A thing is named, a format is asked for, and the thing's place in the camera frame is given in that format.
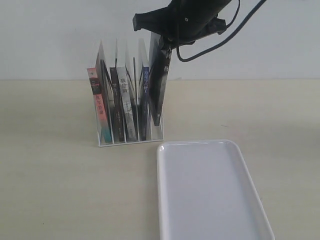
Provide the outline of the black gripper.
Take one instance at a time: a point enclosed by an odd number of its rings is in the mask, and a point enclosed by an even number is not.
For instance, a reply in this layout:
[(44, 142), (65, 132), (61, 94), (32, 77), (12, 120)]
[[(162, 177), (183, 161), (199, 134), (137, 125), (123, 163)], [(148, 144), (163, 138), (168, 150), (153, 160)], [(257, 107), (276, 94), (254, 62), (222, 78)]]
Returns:
[(172, 0), (168, 6), (136, 13), (133, 30), (148, 30), (159, 37), (162, 47), (192, 45), (195, 41), (227, 30), (219, 12), (228, 5), (227, 0)]

